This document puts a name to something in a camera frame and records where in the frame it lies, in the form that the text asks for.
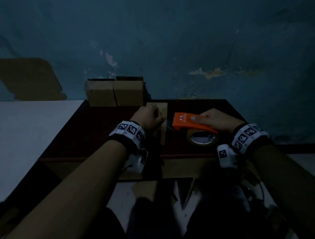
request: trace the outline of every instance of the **cable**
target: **cable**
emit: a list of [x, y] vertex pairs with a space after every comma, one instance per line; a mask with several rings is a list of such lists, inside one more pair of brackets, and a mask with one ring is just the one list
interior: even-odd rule
[[130, 165], [128, 165], [127, 167], [125, 167], [125, 168], [121, 171], [120, 175], [122, 175], [122, 174], [123, 174], [123, 172], [125, 172], [125, 171], [126, 171], [126, 169], [127, 169], [127, 168], [130, 168], [130, 167], [132, 167], [132, 164], [130, 164]]
[[265, 193], [264, 193], [264, 190], [263, 190], [263, 188], [262, 188], [261, 181], [260, 181], [260, 180], [256, 177], [256, 175], [255, 175], [252, 171], [250, 171], [248, 168], [244, 167], [243, 169], [245, 169], [247, 172], [251, 173], [251, 174], [254, 176], [254, 178], [257, 179], [257, 181], [258, 181], [258, 183], [259, 183], [259, 186], [260, 186], [260, 189], [261, 189], [261, 193], [262, 193], [262, 204], [265, 205]]

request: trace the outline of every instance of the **floor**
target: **floor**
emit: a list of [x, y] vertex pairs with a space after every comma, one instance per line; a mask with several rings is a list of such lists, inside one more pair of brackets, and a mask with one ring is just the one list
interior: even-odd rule
[[[290, 154], [289, 156], [315, 176], [315, 154]], [[131, 209], [135, 204], [135, 196], [131, 190], [131, 187], [134, 184], [135, 182], [117, 183], [112, 197], [107, 205], [107, 207], [115, 213], [125, 231], [127, 229]], [[269, 207], [270, 205], [276, 205], [263, 183], [262, 187], [265, 193], [265, 206]], [[259, 185], [253, 188], [253, 190], [255, 190], [258, 198], [262, 198]], [[175, 184], [174, 193], [177, 198], [179, 198], [177, 184]], [[179, 201], [173, 205], [174, 214], [182, 235], [186, 232], [188, 221], [200, 198], [201, 194], [194, 192], [190, 197], [185, 210], [181, 209]]]

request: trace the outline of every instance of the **blue wall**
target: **blue wall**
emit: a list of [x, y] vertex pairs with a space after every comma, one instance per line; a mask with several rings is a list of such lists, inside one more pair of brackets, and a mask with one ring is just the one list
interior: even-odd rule
[[1, 0], [0, 58], [48, 60], [69, 100], [143, 76], [152, 98], [224, 98], [277, 143], [315, 143], [313, 2]]

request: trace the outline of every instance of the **tape roll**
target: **tape roll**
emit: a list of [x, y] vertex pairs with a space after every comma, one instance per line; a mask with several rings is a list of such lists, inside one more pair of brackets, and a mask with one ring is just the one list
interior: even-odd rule
[[218, 135], [204, 130], [188, 129], [187, 140], [197, 146], [208, 146], [218, 141]]

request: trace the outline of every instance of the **wooden table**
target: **wooden table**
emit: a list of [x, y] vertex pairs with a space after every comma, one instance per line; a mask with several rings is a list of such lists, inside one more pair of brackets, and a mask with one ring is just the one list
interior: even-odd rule
[[[175, 112], [200, 114], [211, 108], [244, 120], [226, 100], [152, 100], [152, 102], [168, 103], [168, 120], [173, 119]], [[129, 120], [138, 108], [90, 107], [88, 101], [84, 101], [41, 155], [39, 162], [45, 163], [61, 179], [64, 179], [106, 142], [108, 134], [117, 124], [122, 120]], [[189, 189], [191, 191], [193, 181], [200, 177], [202, 168], [214, 163], [217, 145], [228, 141], [229, 135], [220, 133], [216, 144], [200, 147], [190, 144], [186, 134], [168, 130], [165, 146], [160, 146], [156, 139], [147, 137], [146, 148], [150, 156], [143, 174], [125, 171], [119, 180], [191, 178]]]

